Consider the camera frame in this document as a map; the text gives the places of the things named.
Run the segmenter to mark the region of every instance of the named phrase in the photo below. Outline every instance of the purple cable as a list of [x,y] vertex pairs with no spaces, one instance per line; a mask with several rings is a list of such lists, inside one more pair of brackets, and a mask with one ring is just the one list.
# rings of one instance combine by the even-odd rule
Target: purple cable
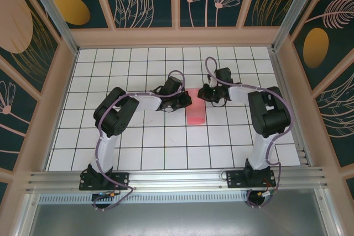
[[[293,125],[294,125],[294,112],[291,108],[291,106],[278,94],[276,94],[275,92],[267,89],[267,88],[261,88],[261,87],[256,87],[256,86],[252,86],[252,85],[247,85],[247,84],[232,84],[232,83],[228,83],[228,82],[225,82],[225,81],[222,81],[222,80],[219,80],[217,77],[215,77],[213,75],[213,73],[211,73],[211,71],[209,70],[208,68],[208,61],[209,60],[212,60],[214,61],[215,63],[215,69],[217,69],[217,62],[215,60],[215,58],[211,57],[211,56],[208,56],[205,60],[205,68],[206,68],[206,71],[208,72],[208,74],[214,78],[217,82],[221,83],[221,84],[224,84],[224,85],[228,85],[228,86],[232,86],[232,87],[243,87],[243,88],[250,88],[252,90],[257,90],[257,91],[265,91],[265,92],[268,92],[269,94],[273,95],[274,97],[276,97],[277,99],[279,99],[283,105],[285,105],[285,107],[287,108],[289,114],[290,114],[290,125],[288,127],[287,130],[285,130],[283,133],[279,134],[279,135],[276,135],[269,143],[268,147],[267,147],[267,152],[265,154],[265,160],[267,161],[267,163],[270,165],[270,166],[277,166],[279,165],[279,173],[278,173],[278,182],[277,182],[277,186],[275,187],[275,191],[277,192],[278,188],[279,188],[279,183],[280,183],[280,174],[281,174],[281,171],[282,171],[282,164],[279,162],[276,162],[276,163],[271,163],[269,161],[269,153],[270,153],[270,149],[272,148],[272,145],[275,144],[275,141],[282,137],[283,135],[287,134],[288,132],[291,131]],[[250,207],[258,207],[258,208],[261,208],[260,206],[252,203],[250,200],[249,200],[249,195],[251,194],[253,190],[250,189],[248,192],[247,192],[247,197],[246,197],[246,203],[250,206]],[[271,199],[273,198],[273,196],[266,202],[266,203],[263,203],[262,206],[265,206],[267,205]]]
[[181,71],[179,71],[179,70],[173,70],[173,71],[171,71],[171,72],[168,74],[168,77],[170,77],[173,72],[177,72],[177,73],[179,73],[179,74],[182,75],[182,85],[180,86],[180,88],[179,88],[175,93],[172,93],[172,94],[170,94],[170,95],[156,95],[155,93],[152,93],[152,92],[127,93],[127,94],[124,94],[123,96],[120,96],[118,99],[116,99],[116,100],[109,106],[109,108],[103,113],[103,116],[101,117],[100,122],[98,123],[98,127],[97,127],[98,131],[100,132],[100,137],[99,137],[99,139],[98,139],[98,142],[97,142],[97,145],[96,145],[96,149],[95,149],[95,158],[96,158],[97,168],[98,168],[98,170],[100,171],[100,173],[102,174],[102,176],[103,176],[104,178],[106,178],[108,181],[110,181],[111,183],[115,184],[116,186],[121,186],[121,187],[129,188],[130,191],[129,191],[125,196],[123,196],[117,203],[111,204],[111,205],[109,205],[109,206],[106,207],[106,208],[98,208],[98,207],[96,206],[96,202],[97,202],[99,199],[103,198],[104,196],[103,196],[103,197],[98,197],[98,198],[96,198],[96,199],[94,200],[94,202],[93,202],[93,206],[94,206],[95,210],[97,210],[97,211],[102,211],[102,212],[103,212],[103,211],[106,211],[106,210],[113,209],[114,207],[116,207],[117,205],[119,205],[124,199],[126,199],[126,198],[133,192],[133,190],[134,190],[134,188],[132,188],[132,187],[129,186],[129,185],[125,185],[125,184],[123,184],[123,183],[119,183],[119,182],[117,182],[117,181],[115,181],[115,180],[109,178],[109,177],[103,172],[103,170],[102,170],[102,168],[101,168],[100,162],[99,162],[99,160],[98,160],[98,149],[99,149],[99,146],[100,146],[100,143],[101,143],[101,139],[102,139],[102,137],[103,137],[102,128],[101,128],[101,127],[102,127],[102,122],[103,122],[103,120],[105,119],[107,113],[109,113],[109,111],[110,111],[119,101],[121,101],[121,100],[124,99],[125,97],[128,97],[128,96],[157,96],[157,97],[159,97],[159,98],[168,98],[168,97],[172,97],[172,96],[175,96],[175,95],[177,95],[178,93],[180,93],[180,92],[183,90],[183,88],[185,87],[184,75],[183,75],[183,73],[182,73]]

